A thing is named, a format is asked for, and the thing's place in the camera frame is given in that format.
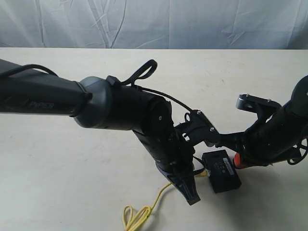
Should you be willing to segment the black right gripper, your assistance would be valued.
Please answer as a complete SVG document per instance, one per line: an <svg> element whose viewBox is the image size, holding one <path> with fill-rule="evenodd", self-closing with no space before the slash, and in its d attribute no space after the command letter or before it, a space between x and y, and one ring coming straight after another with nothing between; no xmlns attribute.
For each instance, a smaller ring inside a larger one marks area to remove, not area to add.
<svg viewBox="0 0 308 231"><path fill-rule="evenodd" d="M215 144L216 148L226 147L237 153L233 158L233 164L236 169L245 169L250 167L250 165L246 163L245 160L240 155L240 154L247 154L244 138L245 138L244 132L220 134L219 142Z"/></svg>

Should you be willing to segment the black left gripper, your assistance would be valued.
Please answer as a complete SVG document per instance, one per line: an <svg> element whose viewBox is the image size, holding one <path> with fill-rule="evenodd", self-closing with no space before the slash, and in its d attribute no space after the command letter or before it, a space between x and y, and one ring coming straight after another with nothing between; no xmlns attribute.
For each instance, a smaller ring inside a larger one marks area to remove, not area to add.
<svg viewBox="0 0 308 231"><path fill-rule="evenodd" d="M172 125L155 125L155 158L160 173L184 196L189 205L200 201L193 174L195 149Z"/></svg>

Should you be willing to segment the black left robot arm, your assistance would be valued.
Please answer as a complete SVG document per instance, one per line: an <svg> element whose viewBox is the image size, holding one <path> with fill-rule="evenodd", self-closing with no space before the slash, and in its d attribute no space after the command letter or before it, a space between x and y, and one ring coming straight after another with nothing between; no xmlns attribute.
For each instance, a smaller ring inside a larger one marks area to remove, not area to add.
<svg viewBox="0 0 308 231"><path fill-rule="evenodd" d="M11 114L67 115L83 128L131 130L158 170L185 197L199 202L193 176L194 149L174 127L171 103L135 85L157 62L147 61L120 81L87 77L72 81L38 64L0 62L0 111Z"/></svg>

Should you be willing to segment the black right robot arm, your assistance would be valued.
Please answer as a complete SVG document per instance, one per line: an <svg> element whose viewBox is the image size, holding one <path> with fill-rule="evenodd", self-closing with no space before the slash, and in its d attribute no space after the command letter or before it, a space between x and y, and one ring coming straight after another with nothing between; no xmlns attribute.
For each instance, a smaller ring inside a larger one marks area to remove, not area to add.
<svg viewBox="0 0 308 231"><path fill-rule="evenodd" d="M285 104L249 94L241 94L237 109L255 113L257 120L243 132L222 134L216 147L236 152L233 159L237 169L266 167L286 161L290 165L301 162L308 148L302 141L308 137L308 78L295 86L291 99Z"/></svg>

